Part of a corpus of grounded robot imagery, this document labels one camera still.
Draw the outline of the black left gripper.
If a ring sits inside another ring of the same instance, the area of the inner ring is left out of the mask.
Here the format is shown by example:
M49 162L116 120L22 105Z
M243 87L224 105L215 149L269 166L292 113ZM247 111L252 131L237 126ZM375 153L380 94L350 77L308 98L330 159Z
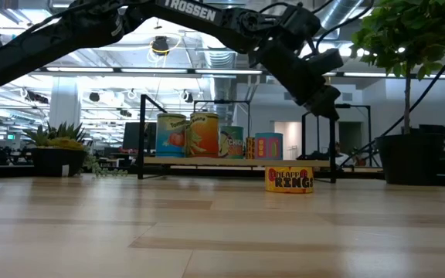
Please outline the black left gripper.
M278 39L266 41L259 51L259 63L287 89L298 105L306 106L315 116L339 118L335 101L341 92L333 86L324 87L324 77L313 74L307 61Z

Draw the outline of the teal corn can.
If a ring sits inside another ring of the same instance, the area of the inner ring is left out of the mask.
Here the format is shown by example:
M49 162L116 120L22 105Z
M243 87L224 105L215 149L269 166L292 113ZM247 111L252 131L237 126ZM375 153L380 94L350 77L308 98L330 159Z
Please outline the teal corn can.
M282 160L284 156L281 133L256 133L255 158L259 160Z

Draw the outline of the short yellow pineapple rings can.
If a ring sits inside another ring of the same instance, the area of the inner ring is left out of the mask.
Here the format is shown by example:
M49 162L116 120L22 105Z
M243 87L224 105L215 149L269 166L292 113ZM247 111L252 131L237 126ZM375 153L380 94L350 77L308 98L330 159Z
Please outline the short yellow pineapple rings can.
M267 192L309 194L314 191L314 170L309 167L266 167Z

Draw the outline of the green chicken soup can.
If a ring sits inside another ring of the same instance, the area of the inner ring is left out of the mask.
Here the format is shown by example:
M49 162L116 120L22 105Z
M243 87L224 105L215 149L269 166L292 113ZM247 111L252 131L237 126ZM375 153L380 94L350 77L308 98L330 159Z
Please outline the green chicken soup can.
M243 159L243 127L223 126L219 129L219 156Z

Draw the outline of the leafy green plant in pot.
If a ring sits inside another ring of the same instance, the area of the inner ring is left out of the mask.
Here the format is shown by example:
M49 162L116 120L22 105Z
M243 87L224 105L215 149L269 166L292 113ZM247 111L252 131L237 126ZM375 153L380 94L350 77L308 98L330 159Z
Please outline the leafy green plant in pot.
M404 79L403 132L375 140L385 179L394 185L430 185L442 154L443 138L412 131L412 81L445 65L445 0L381 0L352 37L351 56Z

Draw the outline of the long horizontal light bar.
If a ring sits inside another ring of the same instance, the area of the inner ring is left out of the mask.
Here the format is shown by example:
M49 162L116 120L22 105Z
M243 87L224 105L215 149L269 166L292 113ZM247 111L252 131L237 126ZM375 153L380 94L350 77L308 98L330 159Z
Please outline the long horizontal light bar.
M30 74L53 75L58 73L77 76L136 76L136 75L200 75L200 76L271 76L265 70L258 69L182 69L182 68L121 68L121 67L41 67ZM393 73L327 72L322 76L340 78L384 78L396 79ZM445 73L440 75L445 80Z

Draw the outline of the black background monitor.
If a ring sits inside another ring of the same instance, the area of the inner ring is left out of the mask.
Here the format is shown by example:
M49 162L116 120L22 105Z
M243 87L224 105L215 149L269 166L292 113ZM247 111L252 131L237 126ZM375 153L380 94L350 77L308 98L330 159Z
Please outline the black background monitor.
M146 123L144 125L144 149L154 150L156 143L156 123ZM139 122L130 122L125 124L123 149L138 150L141 125Z

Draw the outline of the white building column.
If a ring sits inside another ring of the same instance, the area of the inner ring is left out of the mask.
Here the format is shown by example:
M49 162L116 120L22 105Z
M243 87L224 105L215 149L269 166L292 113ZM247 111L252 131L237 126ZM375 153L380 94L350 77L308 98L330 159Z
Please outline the white building column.
M80 124L82 93L76 77L55 76L51 92L49 123L52 127L60 124Z

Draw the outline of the succulent in black pot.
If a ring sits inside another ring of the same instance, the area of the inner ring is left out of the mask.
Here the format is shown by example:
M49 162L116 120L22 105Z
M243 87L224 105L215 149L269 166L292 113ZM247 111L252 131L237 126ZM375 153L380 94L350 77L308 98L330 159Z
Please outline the succulent in black pot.
M97 177L127 176L127 170L109 169L100 166L97 158L84 144L86 135L82 124L62 122L58 127L47 123L35 131L24 130L33 148L30 149L32 163L39 175L49 177L73 177L89 170Z

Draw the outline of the smooth silver air duct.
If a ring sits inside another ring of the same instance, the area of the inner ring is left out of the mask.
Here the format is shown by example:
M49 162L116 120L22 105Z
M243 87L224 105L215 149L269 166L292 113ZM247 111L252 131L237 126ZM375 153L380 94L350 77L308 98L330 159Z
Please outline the smooth silver air duct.
M321 21L319 33L343 23L364 2L364 0L326 0L324 8L316 16Z

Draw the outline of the ribbed silver air duct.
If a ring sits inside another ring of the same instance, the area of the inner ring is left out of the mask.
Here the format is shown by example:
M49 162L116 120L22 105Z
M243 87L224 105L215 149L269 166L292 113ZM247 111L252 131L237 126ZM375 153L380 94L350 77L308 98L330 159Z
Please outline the ribbed silver air duct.
M232 69L236 54L222 51L205 52L206 65L212 70ZM213 100L236 99L236 77L215 76L210 78L210 93ZM233 124L234 103L214 103L214 111L219 115L220 125Z

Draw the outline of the black table frame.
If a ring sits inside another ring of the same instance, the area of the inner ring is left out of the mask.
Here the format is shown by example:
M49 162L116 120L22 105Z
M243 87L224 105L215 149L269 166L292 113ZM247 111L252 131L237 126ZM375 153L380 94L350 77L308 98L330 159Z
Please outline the black table frame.
M170 167L146 167L143 170L144 176L147 175L180 175L180 176L202 176L202 177L228 177L228 178L263 178L265 169L250 169L236 167L235 169L225 169L223 167L203 168L191 167L176 168ZM383 172L340 172L337 171L335 177L337 179L380 179L384 180Z

